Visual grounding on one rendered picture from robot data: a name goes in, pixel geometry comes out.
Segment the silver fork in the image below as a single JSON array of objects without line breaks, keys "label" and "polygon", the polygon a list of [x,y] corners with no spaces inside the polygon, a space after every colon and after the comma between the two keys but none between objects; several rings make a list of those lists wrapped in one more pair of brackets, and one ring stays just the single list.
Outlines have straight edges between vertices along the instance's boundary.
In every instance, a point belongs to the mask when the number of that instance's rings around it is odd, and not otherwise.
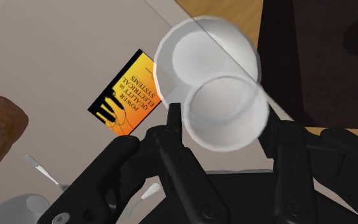
[{"label": "silver fork", "polygon": [[58,182],[37,160],[35,160],[32,156],[26,155],[26,161],[30,163],[33,167],[35,167],[41,174],[46,176],[49,180],[54,182],[63,192],[66,191],[70,185],[64,185]]}]

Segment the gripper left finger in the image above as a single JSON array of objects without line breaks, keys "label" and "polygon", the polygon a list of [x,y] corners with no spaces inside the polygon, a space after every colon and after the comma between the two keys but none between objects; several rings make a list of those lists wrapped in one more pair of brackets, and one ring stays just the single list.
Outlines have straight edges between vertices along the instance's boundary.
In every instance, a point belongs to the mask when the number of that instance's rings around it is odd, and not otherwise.
[{"label": "gripper left finger", "polygon": [[147,178],[165,198],[139,224],[230,224],[230,212],[192,151],[182,143],[181,105],[143,140],[119,136],[93,160],[37,224],[116,224]]}]

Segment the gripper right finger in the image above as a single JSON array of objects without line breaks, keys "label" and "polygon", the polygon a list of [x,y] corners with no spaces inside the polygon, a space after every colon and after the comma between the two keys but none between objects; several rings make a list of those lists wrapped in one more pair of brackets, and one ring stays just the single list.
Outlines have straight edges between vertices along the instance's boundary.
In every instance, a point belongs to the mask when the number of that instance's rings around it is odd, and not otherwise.
[{"label": "gripper right finger", "polygon": [[319,135],[270,110],[259,142],[273,159],[275,224],[358,224],[358,136]]}]

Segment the dark robot stand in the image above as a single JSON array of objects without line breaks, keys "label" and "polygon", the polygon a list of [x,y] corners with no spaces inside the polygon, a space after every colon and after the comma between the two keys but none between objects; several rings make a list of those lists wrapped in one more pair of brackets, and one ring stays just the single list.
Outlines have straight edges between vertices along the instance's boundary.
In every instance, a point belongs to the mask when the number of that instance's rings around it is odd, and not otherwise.
[{"label": "dark robot stand", "polygon": [[358,0],[263,0],[261,84],[306,127],[358,129]]}]

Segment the silver spoon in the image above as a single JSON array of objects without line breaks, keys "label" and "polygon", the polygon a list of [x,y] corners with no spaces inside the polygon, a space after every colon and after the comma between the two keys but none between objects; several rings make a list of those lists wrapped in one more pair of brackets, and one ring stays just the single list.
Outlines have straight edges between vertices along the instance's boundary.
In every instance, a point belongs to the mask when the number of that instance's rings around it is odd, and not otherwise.
[{"label": "silver spoon", "polygon": [[146,198],[150,197],[154,193],[158,192],[161,189],[161,185],[158,183],[153,183],[145,192],[144,194],[139,197],[132,205],[127,205],[126,208],[123,210],[120,218],[128,218],[132,214],[134,208],[141,203]]}]

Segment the orange and black book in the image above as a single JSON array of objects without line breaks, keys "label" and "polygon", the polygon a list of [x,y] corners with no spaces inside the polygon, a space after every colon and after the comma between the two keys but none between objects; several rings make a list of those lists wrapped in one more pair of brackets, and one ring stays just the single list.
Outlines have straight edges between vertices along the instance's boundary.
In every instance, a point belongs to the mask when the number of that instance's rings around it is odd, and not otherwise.
[{"label": "orange and black book", "polygon": [[119,136],[131,134],[161,103],[153,60],[138,49],[88,111]]}]

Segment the white mug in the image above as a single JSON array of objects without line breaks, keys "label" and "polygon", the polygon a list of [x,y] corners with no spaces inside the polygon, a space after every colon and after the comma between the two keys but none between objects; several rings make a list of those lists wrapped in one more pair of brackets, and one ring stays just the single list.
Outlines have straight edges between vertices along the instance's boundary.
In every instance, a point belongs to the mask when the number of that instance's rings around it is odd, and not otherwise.
[{"label": "white mug", "polygon": [[0,203],[0,224],[36,224],[50,204],[42,195],[26,193]]}]

